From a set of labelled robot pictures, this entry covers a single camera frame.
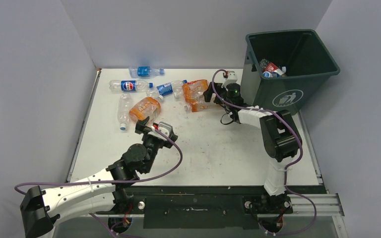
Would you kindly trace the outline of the clear bottle white cap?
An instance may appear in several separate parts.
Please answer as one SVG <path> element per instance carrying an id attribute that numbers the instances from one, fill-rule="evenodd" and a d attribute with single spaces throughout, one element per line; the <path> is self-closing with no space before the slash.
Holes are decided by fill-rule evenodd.
<path id="1" fill-rule="evenodd" d="M 265 71 L 270 71 L 270 72 L 277 72 L 281 75 L 281 77 L 284 77 L 286 76 L 286 67 L 278 67 L 277 65 L 275 65 L 274 63 L 270 62 L 269 60 L 267 59 L 262 59 L 260 62 L 259 62 L 259 65 L 261 67 L 261 71 L 262 73 L 265 72 Z"/>

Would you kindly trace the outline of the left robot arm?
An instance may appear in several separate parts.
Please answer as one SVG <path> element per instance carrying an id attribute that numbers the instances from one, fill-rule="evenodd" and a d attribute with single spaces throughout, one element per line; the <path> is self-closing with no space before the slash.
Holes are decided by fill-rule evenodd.
<path id="1" fill-rule="evenodd" d="M 42 237 L 60 223 L 89 213 L 123 213 L 130 200 L 127 187 L 174 171 L 139 178 L 140 174 L 150 172 L 158 150 L 176 146 L 178 139 L 170 124 L 161 121 L 148 126 L 148 122 L 149 118 L 139 120 L 135 126 L 135 133 L 142 135 L 142 143 L 131 145 L 120 159 L 91 176 L 72 183 L 24 183 L 29 187 L 20 204 L 25 236 Z"/>

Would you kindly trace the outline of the large orange label bottle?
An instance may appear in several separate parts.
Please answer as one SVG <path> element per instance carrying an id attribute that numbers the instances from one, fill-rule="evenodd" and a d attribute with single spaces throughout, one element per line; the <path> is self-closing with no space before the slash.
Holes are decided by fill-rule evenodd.
<path id="1" fill-rule="evenodd" d="M 195 100 L 203 100 L 203 93 L 207 90 L 207 88 L 208 81 L 206 79 L 194 80 L 184 83 L 178 89 L 175 89 L 173 96 L 177 100 L 184 99 L 187 103 Z"/>

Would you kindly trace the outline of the orange label crushed bottle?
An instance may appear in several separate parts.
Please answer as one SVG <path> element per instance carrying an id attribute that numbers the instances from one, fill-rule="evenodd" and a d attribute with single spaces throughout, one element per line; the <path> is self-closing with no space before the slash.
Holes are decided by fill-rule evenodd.
<path id="1" fill-rule="evenodd" d="M 153 123 L 161 113 L 162 100 L 157 97 L 145 97 L 136 103 L 129 111 L 129 116 L 134 122 L 149 118 L 148 123 Z"/>

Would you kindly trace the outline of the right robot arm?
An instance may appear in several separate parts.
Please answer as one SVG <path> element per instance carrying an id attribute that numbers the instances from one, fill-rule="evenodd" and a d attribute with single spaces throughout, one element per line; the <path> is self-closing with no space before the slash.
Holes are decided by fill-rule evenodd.
<path id="1" fill-rule="evenodd" d="M 293 158 L 302 156 L 302 140 L 288 110 L 274 112 L 249 106 L 241 96 L 240 85 L 211 82 L 204 92 L 204 100 L 220 105 L 231 122 L 256 127 L 262 135 L 264 149 L 271 158 L 264 182 L 267 195 L 261 198 L 261 207 L 274 212 L 280 207 L 279 196 L 286 192 L 287 173 Z"/>

